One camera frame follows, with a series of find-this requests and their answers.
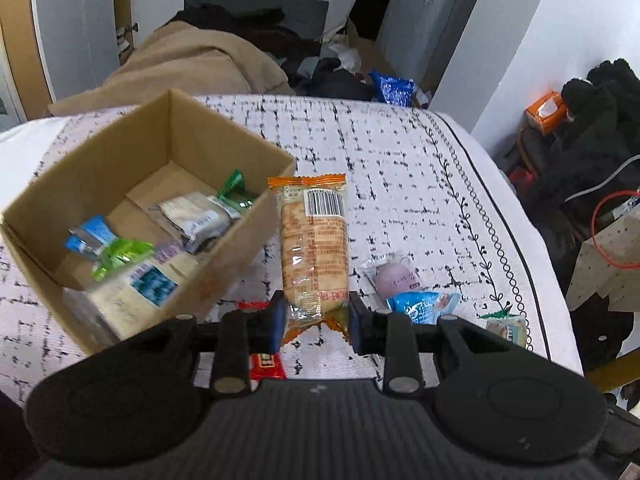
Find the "small red candy wrapper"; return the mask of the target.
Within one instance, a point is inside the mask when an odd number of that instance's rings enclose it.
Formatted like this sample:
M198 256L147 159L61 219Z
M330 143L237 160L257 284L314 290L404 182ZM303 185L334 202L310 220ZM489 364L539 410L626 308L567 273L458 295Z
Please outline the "small red candy wrapper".
M265 310L268 307L267 301L261 302L238 302L240 310ZM261 382L263 379L285 379L285 371L282 365L280 354L255 353L250 356L250 380Z

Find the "purple round snack packet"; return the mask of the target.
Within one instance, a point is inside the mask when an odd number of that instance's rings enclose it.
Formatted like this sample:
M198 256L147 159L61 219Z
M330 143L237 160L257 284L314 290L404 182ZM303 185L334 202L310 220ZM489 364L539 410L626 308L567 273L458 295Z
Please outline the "purple round snack packet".
M388 252L372 257L363 263L362 272L382 300L422 288L419 275L402 252Z

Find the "light blue snack packet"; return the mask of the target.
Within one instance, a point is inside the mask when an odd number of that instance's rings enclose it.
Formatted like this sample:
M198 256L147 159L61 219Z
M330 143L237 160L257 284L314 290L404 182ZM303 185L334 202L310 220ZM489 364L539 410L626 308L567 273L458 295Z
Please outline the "light blue snack packet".
M442 315L454 312L459 298L456 292L416 290L390 297L386 304L392 312L407 315L413 324L435 325Z

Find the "orange biscuit packet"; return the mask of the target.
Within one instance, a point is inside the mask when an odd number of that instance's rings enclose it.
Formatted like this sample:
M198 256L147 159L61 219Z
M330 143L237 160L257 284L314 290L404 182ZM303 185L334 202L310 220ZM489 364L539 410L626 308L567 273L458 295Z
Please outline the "orange biscuit packet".
M346 330L349 294L347 182L344 174L271 177L280 218L283 340L326 322Z

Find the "white barcode snack packet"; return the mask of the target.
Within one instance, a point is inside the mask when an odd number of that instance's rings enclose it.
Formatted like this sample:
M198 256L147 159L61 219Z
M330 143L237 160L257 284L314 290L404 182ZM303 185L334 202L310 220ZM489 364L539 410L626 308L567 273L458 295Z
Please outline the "white barcode snack packet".
M168 198L150 210L155 220L174 233L186 252L195 255L226 234L241 214L213 195L193 192Z

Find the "green candy wrapper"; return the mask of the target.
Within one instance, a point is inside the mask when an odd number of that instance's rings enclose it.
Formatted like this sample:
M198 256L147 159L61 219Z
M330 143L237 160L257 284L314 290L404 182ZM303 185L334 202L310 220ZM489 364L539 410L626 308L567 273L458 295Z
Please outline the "green candy wrapper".
M235 169L218 190L217 198L239 211L240 214L244 214L253 207L257 195L247 191L242 172Z

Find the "teal cracker packet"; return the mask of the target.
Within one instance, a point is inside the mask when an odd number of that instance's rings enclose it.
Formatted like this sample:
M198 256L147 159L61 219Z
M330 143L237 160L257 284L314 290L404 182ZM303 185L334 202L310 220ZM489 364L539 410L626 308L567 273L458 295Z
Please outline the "teal cracker packet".
M519 347L527 346L526 318L520 314L511 314L508 310L500 310L482 316L486 322L485 330L491 332Z

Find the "lime green snack packet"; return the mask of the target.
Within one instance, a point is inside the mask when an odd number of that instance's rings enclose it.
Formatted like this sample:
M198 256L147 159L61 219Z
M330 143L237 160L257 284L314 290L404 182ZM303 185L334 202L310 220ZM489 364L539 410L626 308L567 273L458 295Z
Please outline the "lime green snack packet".
M154 245L151 243L135 238L116 237L99 250L91 275L95 281L102 281L120 268L135 264L153 252Z

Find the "blue silver snack packet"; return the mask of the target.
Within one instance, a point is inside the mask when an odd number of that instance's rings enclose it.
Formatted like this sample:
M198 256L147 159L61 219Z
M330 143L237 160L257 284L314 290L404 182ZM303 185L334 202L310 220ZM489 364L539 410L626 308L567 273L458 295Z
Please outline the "blue silver snack packet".
M104 217L98 214L81 223L80 226L70 229L70 235L64 246L75 254L96 261L116 238L117 236L107 225Z

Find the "brown cardboard box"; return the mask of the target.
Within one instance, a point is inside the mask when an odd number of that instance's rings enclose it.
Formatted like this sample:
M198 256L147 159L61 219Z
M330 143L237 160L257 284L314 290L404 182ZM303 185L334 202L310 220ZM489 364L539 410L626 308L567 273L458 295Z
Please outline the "brown cardboard box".
M102 214L116 234L160 245L171 236L152 207L192 192L214 192L233 171L254 205L201 258L148 328L177 314L205 318L242 278L278 226L271 177L292 176L295 158L186 94L171 90L81 142L6 208L1 233L14 261L55 321L83 352L104 349L89 323L65 302L65 289L91 285L90 264L64 243L70 229Z

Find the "blue foil bag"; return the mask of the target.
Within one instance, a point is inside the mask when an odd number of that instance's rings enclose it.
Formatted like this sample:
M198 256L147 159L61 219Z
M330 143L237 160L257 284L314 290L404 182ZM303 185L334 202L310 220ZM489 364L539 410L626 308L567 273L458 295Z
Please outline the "blue foil bag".
M411 104L416 84L412 79L385 75L377 70L369 73L378 102L408 107Z

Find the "black fuzzy garment on chair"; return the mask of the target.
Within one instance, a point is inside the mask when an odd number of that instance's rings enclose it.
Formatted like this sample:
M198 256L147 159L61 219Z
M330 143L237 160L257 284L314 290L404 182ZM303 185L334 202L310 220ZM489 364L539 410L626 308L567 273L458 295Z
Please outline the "black fuzzy garment on chair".
M567 118L558 128L521 135L535 171L521 201L565 297L582 243L639 207L639 79L622 58L605 61L567 81L561 96ZM570 310L585 370L616 358L635 313L610 311L597 295Z

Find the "orange tissue box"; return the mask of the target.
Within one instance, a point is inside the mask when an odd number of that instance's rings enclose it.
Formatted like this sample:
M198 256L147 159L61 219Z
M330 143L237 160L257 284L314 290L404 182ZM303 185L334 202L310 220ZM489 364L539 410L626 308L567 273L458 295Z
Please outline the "orange tissue box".
M527 123L543 136L552 133L567 118L567 108L559 92L551 91L524 110Z

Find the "tan blanket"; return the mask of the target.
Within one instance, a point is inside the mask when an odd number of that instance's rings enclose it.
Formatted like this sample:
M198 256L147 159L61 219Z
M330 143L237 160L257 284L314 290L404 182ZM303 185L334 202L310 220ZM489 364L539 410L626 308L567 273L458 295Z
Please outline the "tan blanket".
M294 93L284 70L254 44L226 32L186 28L151 39L98 88L58 100L48 112L72 116L140 105L169 90L187 96Z

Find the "grey mini fridge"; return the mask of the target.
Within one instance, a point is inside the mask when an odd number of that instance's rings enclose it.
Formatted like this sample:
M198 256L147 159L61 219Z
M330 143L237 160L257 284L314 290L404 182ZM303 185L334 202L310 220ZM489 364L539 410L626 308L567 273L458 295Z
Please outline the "grey mini fridge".
M390 0L376 46L396 76L434 92L476 0Z

